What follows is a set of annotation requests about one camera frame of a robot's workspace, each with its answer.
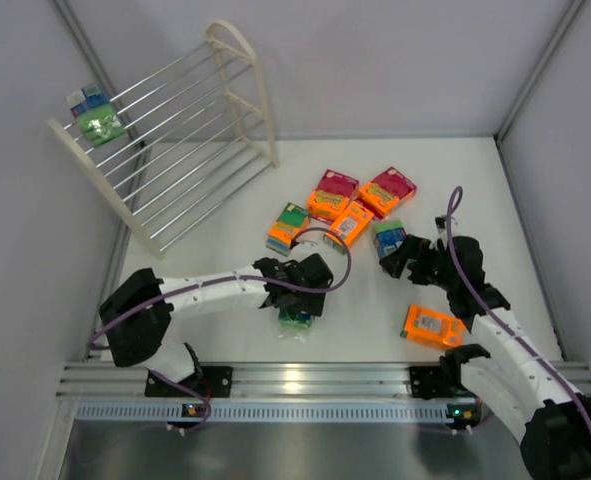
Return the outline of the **orange box near right arm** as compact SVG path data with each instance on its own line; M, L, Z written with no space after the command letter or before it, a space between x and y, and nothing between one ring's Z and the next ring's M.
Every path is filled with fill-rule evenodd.
M409 306L401 331L402 338L438 350L462 346L465 336L460 319L419 305Z

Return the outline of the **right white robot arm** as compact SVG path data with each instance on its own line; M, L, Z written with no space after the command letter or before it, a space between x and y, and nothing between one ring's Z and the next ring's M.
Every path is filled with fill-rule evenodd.
M511 432L534 479L591 478L591 395L561 375L528 339L510 303L488 283L477 240L408 236L380 259L393 278L443 289L472 344L440 359L443 378L479 397Z

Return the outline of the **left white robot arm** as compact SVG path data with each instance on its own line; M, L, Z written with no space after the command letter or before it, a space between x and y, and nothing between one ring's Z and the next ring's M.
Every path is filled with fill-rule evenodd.
M235 308L318 316L333 280L317 253L284 262L263 257L241 269L194 278L163 278L143 268L100 306L100 332L118 368L141 366L174 383L197 380L202 371L194 350L167 333L174 321Z

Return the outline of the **orange box barcode side up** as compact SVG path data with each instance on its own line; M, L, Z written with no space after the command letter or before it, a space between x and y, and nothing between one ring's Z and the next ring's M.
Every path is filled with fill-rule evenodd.
M346 254L373 218L374 214L371 210L359 201L352 201L330 225L329 230L332 234L325 233L323 241L339 253Z

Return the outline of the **blue green Vileda sponge pack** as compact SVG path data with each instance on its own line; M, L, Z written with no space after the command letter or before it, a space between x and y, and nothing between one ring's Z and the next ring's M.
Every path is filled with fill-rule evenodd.
M104 89L86 85L66 97L75 124L93 146L106 144L125 134L125 129Z

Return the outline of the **orange green Sponge Daddy box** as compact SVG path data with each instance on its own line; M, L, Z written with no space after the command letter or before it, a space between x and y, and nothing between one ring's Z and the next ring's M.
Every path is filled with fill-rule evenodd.
M309 212L294 204L287 203L277 220L269 229L265 246L287 256L293 246L294 237L310 223Z

